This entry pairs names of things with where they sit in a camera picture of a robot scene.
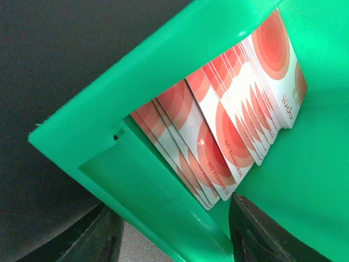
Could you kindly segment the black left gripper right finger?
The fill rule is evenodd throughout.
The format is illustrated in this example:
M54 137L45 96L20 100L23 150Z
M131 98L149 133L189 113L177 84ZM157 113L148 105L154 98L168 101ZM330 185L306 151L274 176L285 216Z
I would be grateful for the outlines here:
M236 192L228 221L235 261L329 261Z

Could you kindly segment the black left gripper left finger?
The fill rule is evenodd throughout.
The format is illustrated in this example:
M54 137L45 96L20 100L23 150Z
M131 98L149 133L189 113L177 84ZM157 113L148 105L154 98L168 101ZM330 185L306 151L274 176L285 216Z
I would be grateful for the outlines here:
M124 219L99 204L24 261L118 261Z

